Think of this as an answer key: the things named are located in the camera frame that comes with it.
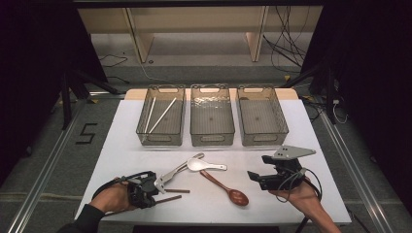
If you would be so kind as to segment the brown wooden spoon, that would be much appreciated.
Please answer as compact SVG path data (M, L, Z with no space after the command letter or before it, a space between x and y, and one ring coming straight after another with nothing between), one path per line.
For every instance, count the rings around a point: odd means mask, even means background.
M213 176L211 176L209 173L207 173L204 170L200 171L200 174L209 180L210 182L216 184L217 186L221 187L227 194L229 200L240 207L246 207L249 204L249 198L240 190L229 188L225 186L224 184L220 183L217 179L215 179Z

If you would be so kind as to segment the white table cover board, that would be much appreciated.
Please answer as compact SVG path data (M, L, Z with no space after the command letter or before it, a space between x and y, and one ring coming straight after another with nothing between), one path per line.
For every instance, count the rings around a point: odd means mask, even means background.
M210 174L222 184L238 189L249 198L246 207L230 202L226 192L197 172L183 171L166 184L168 188L187 189L181 199L103 218L105 222L136 225L292 225L303 219L303 214L289 203L260 189L249 179L248 171L260 175L273 174L270 164L261 157L273 154L275 147L246 148L239 135L233 145L217 149L195 148L188 131L181 146L167 149L143 147L136 134L143 103L122 100L118 106L103 149L89 180L82 202L90 201L95 190L114 177L154 171L161 176L186 162L199 152L209 163L224 164L226 171Z

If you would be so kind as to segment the white power adapter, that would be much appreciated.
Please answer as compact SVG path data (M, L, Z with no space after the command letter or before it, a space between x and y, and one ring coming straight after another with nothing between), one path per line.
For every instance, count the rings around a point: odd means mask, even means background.
M345 124L349 119L349 115L345 114L344 116L341 116L339 113L337 113L337 109L340 104L341 102L338 99L334 99L332 101L332 115L333 115L333 119L336 122L340 124Z

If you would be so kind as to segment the black metal stand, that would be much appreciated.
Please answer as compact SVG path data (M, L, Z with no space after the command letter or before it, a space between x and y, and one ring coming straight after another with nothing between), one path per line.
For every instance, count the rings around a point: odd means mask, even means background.
M69 126L73 118L70 91L72 91L78 99L86 100L90 96L90 92L86 88L86 83L92 83L111 94L121 95L121 92L116 88L97 80L84 71L76 69L66 71L60 79L60 93L63 105L63 129Z
M301 72L296 78L282 84L281 88L292 88L293 86L296 86L298 83L301 83L308 78L312 79L312 82L310 82L309 84L309 92L315 95L321 95L323 93L326 96L326 115L331 123L335 124L336 120L333 113L335 78L334 71L329 61L323 60L312 68Z

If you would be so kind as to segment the metal knife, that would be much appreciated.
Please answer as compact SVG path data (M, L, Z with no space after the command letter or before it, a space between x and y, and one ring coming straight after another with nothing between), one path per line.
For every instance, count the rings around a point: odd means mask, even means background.
M181 164L180 166L178 166L177 168L175 168L174 170L172 170L171 172L167 173L164 177L163 177L163 182L164 183L168 183L169 181L171 181L174 177L176 177L179 173L183 172L184 170L186 170L188 168L188 164L185 162L183 164Z

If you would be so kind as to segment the black curtain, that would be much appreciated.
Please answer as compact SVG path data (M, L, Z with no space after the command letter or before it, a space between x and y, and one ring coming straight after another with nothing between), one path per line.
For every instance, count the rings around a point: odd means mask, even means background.
M303 69L334 45L346 111L412 215L412 0L322 0Z
M0 0L0 185L42 129L72 70L107 80L72 0Z

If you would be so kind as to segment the wooden shelf unit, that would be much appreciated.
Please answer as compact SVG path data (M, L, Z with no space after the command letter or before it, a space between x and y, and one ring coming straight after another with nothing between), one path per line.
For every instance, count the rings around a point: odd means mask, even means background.
M251 59L259 60L263 34L312 32L321 6L176 7L80 9L89 34L127 34L140 62L147 60L155 33L240 32Z

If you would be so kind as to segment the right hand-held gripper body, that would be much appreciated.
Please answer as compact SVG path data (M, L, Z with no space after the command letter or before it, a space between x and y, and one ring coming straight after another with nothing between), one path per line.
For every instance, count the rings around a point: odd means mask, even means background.
M275 175L264 176L261 180L263 190L291 190L302 183L303 167L299 157L315 154L315 150L294 146L280 146L272 156L275 163L271 164L276 170Z

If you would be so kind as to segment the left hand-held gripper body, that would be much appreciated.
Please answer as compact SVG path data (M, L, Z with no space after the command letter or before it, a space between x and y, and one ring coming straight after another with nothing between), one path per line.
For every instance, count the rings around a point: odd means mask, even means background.
M155 205L155 196L159 190L155 187L156 173L152 171L138 173L126 178L128 199L138 209L151 208Z

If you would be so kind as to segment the white chopstick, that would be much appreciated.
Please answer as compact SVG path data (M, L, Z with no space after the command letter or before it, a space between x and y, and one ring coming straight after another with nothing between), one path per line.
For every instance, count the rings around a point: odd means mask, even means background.
M158 120L155 122L155 124L153 125L153 127L151 128L151 130L149 131L149 134L151 134L159 125L159 123L163 120L163 118L166 116L166 114L169 112L169 110L172 108L172 106L174 105L174 103L177 101L177 97L175 97L171 103L168 105L168 107L163 111L163 113L160 115L160 117L158 118Z
M154 99L153 99L153 101L152 101L152 104L151 104L151 107L150 107L150 110L149 110L149 114L148 114L148 118L147 118L147 122L146 122L146 126L145 126L145 130L144 130L144 133L148 133L148 128L149 128L150 121L151 121L152 114L153 114L153 110L154 110L154 107L155 107L155 102L156 102L156 97L154 97Z

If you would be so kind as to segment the smoky clear plastic bin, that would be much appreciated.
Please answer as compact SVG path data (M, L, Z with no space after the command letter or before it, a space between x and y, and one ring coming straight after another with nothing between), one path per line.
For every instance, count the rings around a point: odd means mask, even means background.
M154 110L148 133L144 133L152 101L156 97ZM171 101L177 101L159 123L157 128L149 131ZM183 126L186 109L186 89L182 85L150 85L147 89L141 115L137 124L136 134L143 146L180 146L183 141Z
M289 128L272 85L239 85L236 104L244 147L279 146L284 143Z
M194 147L233 144L235 127L226 84L193 84L190 87L189 132Z

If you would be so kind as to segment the short aluminium floor rail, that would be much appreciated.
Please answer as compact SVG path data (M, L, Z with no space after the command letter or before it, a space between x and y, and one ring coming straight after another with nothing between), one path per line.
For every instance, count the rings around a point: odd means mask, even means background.
M92 91L89 93L89 99L124 99L125 93L114 94L106 91Z

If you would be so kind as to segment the person's right hand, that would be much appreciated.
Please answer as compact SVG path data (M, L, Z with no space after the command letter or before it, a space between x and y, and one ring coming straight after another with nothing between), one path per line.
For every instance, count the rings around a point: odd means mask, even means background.
M298 187L292 190L269 190L269 193L291 203L305 216L311 216L321 207L320 200L311 184L310 180L306 178Z

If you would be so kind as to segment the person's left hand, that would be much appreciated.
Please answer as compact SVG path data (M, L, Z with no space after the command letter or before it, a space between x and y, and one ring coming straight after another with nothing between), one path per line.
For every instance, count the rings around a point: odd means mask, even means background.
M89 205L104 214L135 210L128 199L128 182L115 183L102 190Z

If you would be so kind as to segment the white ceramic spoon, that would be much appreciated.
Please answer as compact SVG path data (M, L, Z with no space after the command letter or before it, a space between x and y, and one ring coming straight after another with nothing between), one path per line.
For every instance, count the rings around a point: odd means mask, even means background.
M207 170L207 169L215 169L215 170L222 170L222 171L227 170L226 165L212 164L212 163L208 163L202 159L197 159L197 158L190 158L187 161L187 166L191 171L201 171L201 170Z

